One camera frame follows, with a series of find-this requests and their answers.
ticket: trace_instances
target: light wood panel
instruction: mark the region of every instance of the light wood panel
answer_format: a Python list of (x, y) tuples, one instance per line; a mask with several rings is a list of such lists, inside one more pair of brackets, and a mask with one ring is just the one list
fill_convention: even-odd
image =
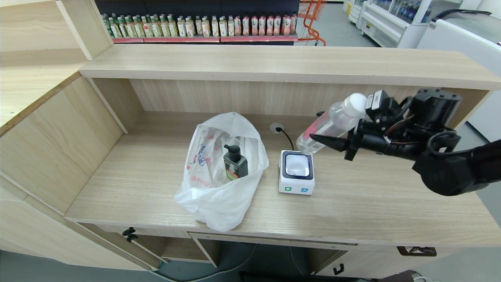
[(113, 45), (96, 13), (94, 0), (57, 0), (56, 4), (87, 60)]
[(130, 131), (137, 119), (144, 113), (129, 79), (94, 78), (89, 79), (107, 108), (125, 133)]
[(242, 242), (251, 244), (267, 244), (267, 245), (292, 246), (292, 247), (317, 248), (317, 249), (351, 250), (355, 247), (355, 244), (345, 244), (345, 243), (325, 243), (325, 242), (316, 242), (308, 240), (284, 240), (284, 239), (273, 239), (273, 238), (262, 238), (262, 237), (250, 237), (250, 236), (228, 236), (228, 235), (193, 233), (193, 232), (190, 232), (190, 236), (196, 239), (207, 239), (215, 241)]
[(2, 52), (0, 135), (80, 77), (80, 49)]
[(90, 233), (96, 235), (97, 237), (101, 238), (105, 242), (110, 243), (111, 245), (115, 246), (119, 250), (129, 254), (130, 256), (134, 257), (138, 261), (142, 262), (143, 264), (151, 267), (151, 268), (159, 268), (160, 266), (160, 259), (157, 258), (156, 256), (152, 255), (151, 253), (145, 251), (142, 247), (139, 247), (136, 244), (131, 244), (127, 241), (127, 239), (122, 236), (121, 234), (118, 233), (110, 233), (110, 232), (105, 232), (98, 226), (94, 224), (89, 224), (89, 223), (77, 223), (79, 226), (82, 228), (86, 229)]
[(456, 114), (449, 122), (449, 127), (459, 128), (468, 118), (480, 107), (494, 91), (444, 88), (443, 90), (456, 93), (462, 97), (461, 104), (457, 108)]
[(44, 257), (74, 265), (146, 269), (30, 196), (24, 202), (2, 201), (0, 214), (2, 238)]
[(217, 267), (219, 264), (219, 257), (221, 256), (221, 241), (205, 240), (193, 238), (198, 247), (205, 254), (209, 262)]
[(22, 201), (26, 199), (28, 196), (23, 190), (19, 189), (16, 185), (12, 184), (9, 180), (0, 176), (0, 198), (2, 199), (10, 199), (10, 200), (19, 200)]
[(167, 246), (167, 240), (167, 237), (141, 235), (133, 240), (132, 243), (159, 258), (161, 261), (168, 263), (168, 260), (162, 258), (162, 253)]
[(0, 1), (0, 8), (15, 6), (15, 5), (31, 4), (37, 2), (47, 2), (47, 1), (54, 1), (54, 0), (2, 0)]
[(64, 214), (121, 135), (80, 77), (2, 136), (0, 172)]
[[(95, 224), (214, 233), (174, 202), (196, 125), (214, 114), (146, 112), (124, 135), (74, 201), (66, 217)], [(499, 246), (501, 229), (475, 193), (443, 197), (425, 187), (413, 162), (360, 150), (354, 161), (329, 149), (315, 154), (312, 196), (279, 193), (280, 151), (314, 117), (247, 115), (270, 167), (242, 223), (228, 235), (389, 245)]]
[(9, 240), (6, 240), (3, 237), (0, 237), (0, 250), (44, 257), (43, 255), (41, 255), (39, 253), (36, 253), (32, 250), (26, 249), (23, 246), (19, 246), (13, 242), (10, 242)]
[(55, 1), (2, 7), (0, 13), (2, 52), (80, 48)]
[[(316, 273), (320, 276), (336, 277), (365, 277), (386, 278), (412, 269), (419, 265), (432, 262), (460, 251), (459, 248), (437, 249), (437, 256), (402, 256), (399, 253), (349, 251), (336, 259), (323, 270)], [(340, 270), (340, 264), (344, 264), (344, 271), (334, 275), (334, 268)]]
[(162, 257), (169, 260), (211, 263), (196, 242), (189, 238), (168, 238)]
[(395, 48), (118, 44), (80, 72), (92, 78), (501, 88), (501, 78), (462, 53)]
[(311, 275), (319, 272), (347, 253), (341, 250), (308, 249), (308, 267)]
[[(127, 230), (129, 227), (118, 226), (118, 225), (104, 225), (96, 224), (99, 228), (106, 232), (115, 232), (122, 234), (123, 231)], [(152, 228), (134, 228), (137, 235), (150, 235), (150, 236), (162, 236), (162, 237), (175, 237), (175, 238), (191, 238), (191, 236), (186, 231), (182, 230), (166, 230), (166, 229), (152, 229)]]
[(131, 79), (147, 111), (229, 112), (315, 116), (354, 92), (385, 89), (402, 100), (415, 86)]

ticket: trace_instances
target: orange shopping cart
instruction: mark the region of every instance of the orange shopping cart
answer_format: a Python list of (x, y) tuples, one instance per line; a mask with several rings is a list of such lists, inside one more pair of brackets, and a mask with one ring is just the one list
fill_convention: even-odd
[(312, 41), (315, 40), (315, 46), (318, 42), (322, 42), (324, 46), (326, 42), (320, 37), (320, 33), (312, 28), (313, 21), (317, 21), (320, 18), (320, 14), (324, 9), (327, 0), (301, 0), (299, 3), (298, 17), (303, 18), (303, 26), (307, 30), (308, 34), (306, 37), (299, 38), (299, 41)]

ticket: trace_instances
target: robotic arm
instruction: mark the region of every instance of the robotic arm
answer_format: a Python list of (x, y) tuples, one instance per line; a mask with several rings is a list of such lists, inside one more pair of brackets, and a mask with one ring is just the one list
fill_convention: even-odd
[(380, 90), (368, 97), (369, 118), (361, 119), (347, 138), (310, 137), (345, 152), (349, 161), (360, 148), (415, 161), (412, 169), (430, 190), (455, 196), (501, 181), (501, 140), (453, 152), (461, 137), (447, 124), (460, 102), (456, 94), (421, 89), (399, 104)]

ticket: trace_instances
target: white bottle cap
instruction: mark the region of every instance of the white bottle cap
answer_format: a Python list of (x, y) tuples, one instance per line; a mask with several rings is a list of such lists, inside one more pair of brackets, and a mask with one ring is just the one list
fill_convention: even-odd
[(351, 117), (365, 117), (367, 97), (362, 93), (353, 93), (342, 104), (343, 111)]

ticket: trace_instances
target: drawer handle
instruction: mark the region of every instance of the drawer handle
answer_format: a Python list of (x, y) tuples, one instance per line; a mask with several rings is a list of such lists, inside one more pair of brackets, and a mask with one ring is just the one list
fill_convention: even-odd
[(337, 270), (336, 268), (333, 268), (332, 270), (334, 271), (334, 275), (340, 274), (341, 272), (344, 271), (344, 263), (339, 265), (339, 270)]
[(397, 249), (403, 256), (437, 256), (437, 250), (434, 247), (412, 247), (407, 251), (405, 247), (399, 246)]

